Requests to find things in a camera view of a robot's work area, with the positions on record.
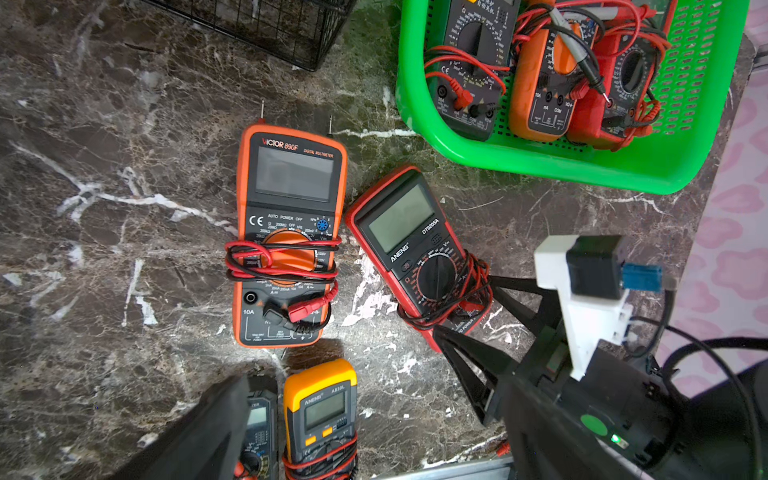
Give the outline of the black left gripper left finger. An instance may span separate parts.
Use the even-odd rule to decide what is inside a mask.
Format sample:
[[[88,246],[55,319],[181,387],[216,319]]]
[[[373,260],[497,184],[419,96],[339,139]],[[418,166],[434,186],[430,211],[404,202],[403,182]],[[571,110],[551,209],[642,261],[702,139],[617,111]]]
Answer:
[[[211,386],[197,405],[113,479],[232,479],[250,415],[246,377]]]

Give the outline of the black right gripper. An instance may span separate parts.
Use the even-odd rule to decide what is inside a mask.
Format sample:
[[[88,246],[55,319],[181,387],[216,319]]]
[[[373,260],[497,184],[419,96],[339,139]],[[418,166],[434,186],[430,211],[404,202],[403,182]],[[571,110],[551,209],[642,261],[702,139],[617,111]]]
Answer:
[[[502,383],[514,375],[631,464],[681,466],[690,451],[689,417],[658,376],[597,350],[585,376],[571,378],[557,291],[541,288],[535,278],[497,275],[490,276],[490,287],[494,300],[535,336],[522,361],[448,327],[433,329],[483,426],[501,419]]]

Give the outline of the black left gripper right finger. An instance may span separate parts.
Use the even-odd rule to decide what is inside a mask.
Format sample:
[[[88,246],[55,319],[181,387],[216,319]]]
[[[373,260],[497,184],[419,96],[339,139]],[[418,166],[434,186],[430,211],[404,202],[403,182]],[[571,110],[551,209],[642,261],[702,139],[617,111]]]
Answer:
[[[515,479],[631,479],[632,472],[550,399],[514,375],[501,378],[501,412]]]

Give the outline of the red Aneng large multimeter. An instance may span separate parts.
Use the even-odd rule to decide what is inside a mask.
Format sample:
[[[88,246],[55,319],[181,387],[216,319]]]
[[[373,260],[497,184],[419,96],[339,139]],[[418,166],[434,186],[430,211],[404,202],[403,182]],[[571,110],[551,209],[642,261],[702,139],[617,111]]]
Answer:
[[[437,326],[466,335],[489,314],[490,268],[462,246],[417,167],[401,167],[367,190],[345,223],[394,295],[400,318],[432,350],[440,350]]]

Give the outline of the large green XLUE multimeter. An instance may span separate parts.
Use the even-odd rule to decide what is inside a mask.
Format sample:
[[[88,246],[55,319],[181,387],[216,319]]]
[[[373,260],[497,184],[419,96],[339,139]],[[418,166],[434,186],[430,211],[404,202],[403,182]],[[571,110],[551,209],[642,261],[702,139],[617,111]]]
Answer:
[[[424,73],[434,106],[458,135],[486,141],[511,74],[521,3],[442,0],[428,4]]]

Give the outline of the small red multimeter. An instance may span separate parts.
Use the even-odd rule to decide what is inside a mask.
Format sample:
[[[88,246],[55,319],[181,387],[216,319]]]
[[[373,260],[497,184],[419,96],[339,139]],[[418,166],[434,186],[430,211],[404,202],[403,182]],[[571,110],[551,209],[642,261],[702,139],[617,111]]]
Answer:
[[[578,100],[566,133],[568,141],[598,150],[618,151],[636,137],[652,133],[661,114],[661,102],[650,92],[665,54],[676,1],[636,1],[641,21],[619,6],[613,19],[598,14],[606,34],[596,41],[606,97],[591,90]]]

